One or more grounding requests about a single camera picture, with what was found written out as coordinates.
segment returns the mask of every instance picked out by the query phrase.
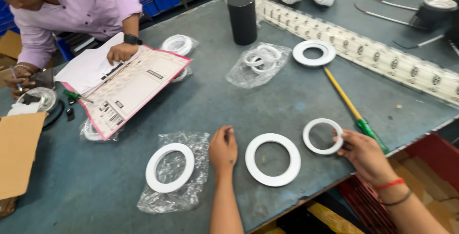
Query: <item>pen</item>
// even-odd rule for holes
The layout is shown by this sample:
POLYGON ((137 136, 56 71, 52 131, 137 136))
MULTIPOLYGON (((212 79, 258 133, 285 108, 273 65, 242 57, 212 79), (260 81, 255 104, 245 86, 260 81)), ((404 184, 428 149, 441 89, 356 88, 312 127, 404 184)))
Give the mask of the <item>pen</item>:
MULTIPOLYGON (((17 79, 16 73, 14 72, 14 69, 13 69, 13 66, 12 66, 12 65, 10 66, 10 70, 11 70, 11 73, 13 73, 13 77, 14 77, 15 79, 17 79)), ((21 84, 20 84, 20 83, 17 83, 16 86, 17 86, 17 89, 18 89, 20 92, 22 92, 21 84)))

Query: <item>blue-gray table surface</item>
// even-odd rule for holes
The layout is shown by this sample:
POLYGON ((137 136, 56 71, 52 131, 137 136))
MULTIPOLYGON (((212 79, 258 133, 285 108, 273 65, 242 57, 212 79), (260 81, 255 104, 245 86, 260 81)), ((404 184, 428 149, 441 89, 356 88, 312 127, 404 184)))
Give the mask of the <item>blue-gray table surface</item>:
MULTIPOLYGON (((418 7, 422 0, 386 1, 418 7)), ((416 44, 439 34, 419 32, 363 14, 353 7, 354 2, 363 9, 399 20, 408 21, 413 14, 372 0, 336 0, 328 9, 316 8, 311 0, 304 0, 293 7, 389 45, 392 40, 416 44)), ((28 190, 21 196, 17 211, 0 220, 0 233, 207 233, 214 190, 212 169, 198 208, 157 215, 136 208, 146 184, 146 164, 159 148, 160 133, 212 134, 221 125, 233 125, 239 146, 234 186, 246 231, 353 171, 343 158, 312 153, 301 138, 306 123, 321 117, 332 119, 343 128, 356 129, 350 112, 322 70, 304 68, 290 58, 263 86, 243 89, 228 83, 224 76, 248 47, 233 42, 223 0, 145 29, 141 38, 146 45, 157 48, 173 34, 199 41, 191 55, 193 75, 169 85, 148 102, 127 122, 118 142, 80 141, 78 127, 86 115, 79 104, 74 105, 75 120, 67 122, 64 114, 53 127, 43 131, 28 190), (245 166, 248 143, 267 132, 289 138, 301 154, 299 175, 283 187, 258 183, 245 166)), ((293 48, 302 39, 262 22, 257 41, 293 48)), ((459 71, 458 57, 445 42, 407 52, 459 71)), ((391 150, 458 113, 431 96, 341 57, 329 69, 391 150)), ((65 99, 62 90, 58 84, 60 98, 65 99)), ((0 97, 0 114, 5 115, 12 103, 9 91, 0 90, 0 97)), ((319 143, 328 143, 326 138, 330 138, 320 131, 314 135, 319 143)), ((256 161, 262 172, 278 175, 287 168, 289 158, 284 149, 263 145, 256 161)))

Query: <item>man's hand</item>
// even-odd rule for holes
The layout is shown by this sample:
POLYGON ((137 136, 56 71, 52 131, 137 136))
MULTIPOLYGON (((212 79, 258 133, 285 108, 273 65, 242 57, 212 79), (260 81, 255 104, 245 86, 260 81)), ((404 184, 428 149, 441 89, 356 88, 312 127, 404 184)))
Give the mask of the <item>man's hand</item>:
POLYGON ((216 175, 232 174, 237 160, 237 143, 234 129, 222 126, 215 132, 209 145, 209 158, 216 175))
POLYGON ((113 61, 128 61, 132 55, 137 52, 139 45, 133 45, 129 43, 121 43, 110 48, 107 54, 107 59, 110 65, 113 65, 113 61))
POLYGON ((18 99, 19 96, 30 90, 29 88, 33 85, 35 85, 34 82, 30 82, 29 81, 29 77, 38 72, 39 71, 39 68, 32 65, 32 64, 29 64, 29 63, 23 63, 25 65, 27 65, 30 69, 28 70, 27 68, 23 67, 23 66, 17 66, 14 68, 14 73, 16 74, 16 78, 14 78, 13 74, 10 72, 8 75, 6 75, 3 80, 5 81, 6 85, 10 88, 11 90, 11 96, 13 97, 13 99, 18 99), (20 92, 18 89, 17 89, 17 84, 20 84, 21 87, 22 87, 22 92, 20 92))
POLYGON ((345 143, 337 154, 348 159, 359 176, 375 186, 398 179, 399 177, 385 158, 375 139, 361 133, 346 130, 341 134, 345 143))

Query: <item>screwdriver handle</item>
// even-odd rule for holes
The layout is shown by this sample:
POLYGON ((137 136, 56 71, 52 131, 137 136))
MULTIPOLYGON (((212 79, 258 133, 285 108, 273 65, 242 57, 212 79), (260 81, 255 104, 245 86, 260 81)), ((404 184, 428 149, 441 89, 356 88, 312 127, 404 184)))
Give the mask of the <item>screwdriver handle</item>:
POLYGON ((376 140, 376 142, 379 144, 379 146, 381 147, 382 152, 385 155, 390 152, 389 148, 387 148, 387 146, 384 144, 384 142, 381 140, 381 138, 378 136, 378 134, 371 129, 371 127, 368 124, 367 120, 362 118, 362 119, 357 121, 357 125, 360 127, 360 129, 362 129, 362 131, 364 132, 364 134, 366 136, 369 136, 369 137, 371 137, 371 138, 376 140))

